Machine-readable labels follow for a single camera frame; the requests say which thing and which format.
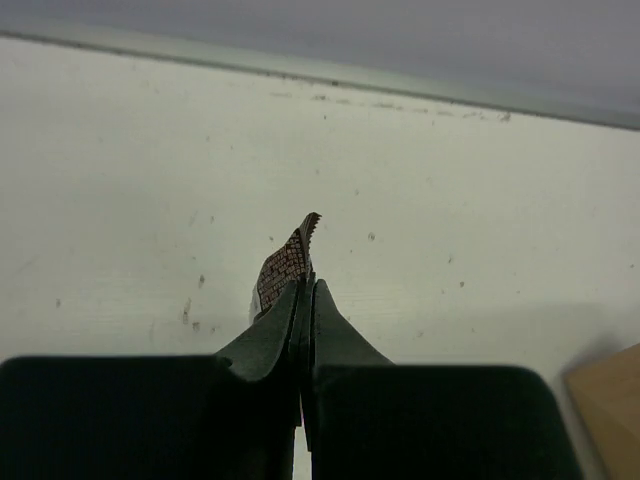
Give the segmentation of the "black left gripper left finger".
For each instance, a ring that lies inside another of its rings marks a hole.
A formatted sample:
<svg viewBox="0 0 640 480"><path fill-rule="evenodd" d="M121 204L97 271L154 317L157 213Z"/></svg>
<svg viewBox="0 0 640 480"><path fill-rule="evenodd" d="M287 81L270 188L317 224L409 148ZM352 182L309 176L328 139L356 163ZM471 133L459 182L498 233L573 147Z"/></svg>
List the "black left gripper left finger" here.
<svg viewBox="0 0 640 480"><path fill-rule="evenodd" d="M235 377L260 382L276 368L287 350L298 289L296 281L288 282L266 314L214 354Z"/></svg>

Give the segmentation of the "brown paper bag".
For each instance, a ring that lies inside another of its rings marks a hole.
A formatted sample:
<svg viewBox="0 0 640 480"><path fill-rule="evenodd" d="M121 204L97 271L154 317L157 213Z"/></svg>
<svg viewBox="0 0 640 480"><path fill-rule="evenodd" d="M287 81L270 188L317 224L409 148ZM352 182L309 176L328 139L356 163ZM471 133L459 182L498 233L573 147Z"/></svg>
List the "brown paper bag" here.
<svg viewBox="0 0 640 480"><path fill-rule="evenodd" d="M639 477L639 346L565 376L570 396L611 479Z"/></svg>

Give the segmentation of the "brown M&M's packet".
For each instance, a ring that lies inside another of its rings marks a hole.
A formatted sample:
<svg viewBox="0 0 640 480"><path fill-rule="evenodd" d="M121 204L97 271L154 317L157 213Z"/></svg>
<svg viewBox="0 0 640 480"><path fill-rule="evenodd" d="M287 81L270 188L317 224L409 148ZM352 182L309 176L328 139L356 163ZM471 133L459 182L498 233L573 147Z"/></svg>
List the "brown M&M's packet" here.
<svg viewBox="0 0 640 480"><path fill-rule="evenodd" d="M290 281L308 280L314 273L310 244L320 219L317 212L307 214L286 242L264 260L252 290L251 324L271 309Z"/></svg>

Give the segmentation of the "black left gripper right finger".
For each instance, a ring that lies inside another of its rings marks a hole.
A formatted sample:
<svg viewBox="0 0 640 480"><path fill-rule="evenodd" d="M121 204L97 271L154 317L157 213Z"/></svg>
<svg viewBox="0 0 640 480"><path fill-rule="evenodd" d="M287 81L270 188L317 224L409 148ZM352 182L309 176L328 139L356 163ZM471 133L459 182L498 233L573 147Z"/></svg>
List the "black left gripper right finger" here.
<svg viewBox="0 0 640 480"><path fill-rule="evenodd" d="M392 365L340 313L325 280L314 287L312 340L315 368Z"/></svg>

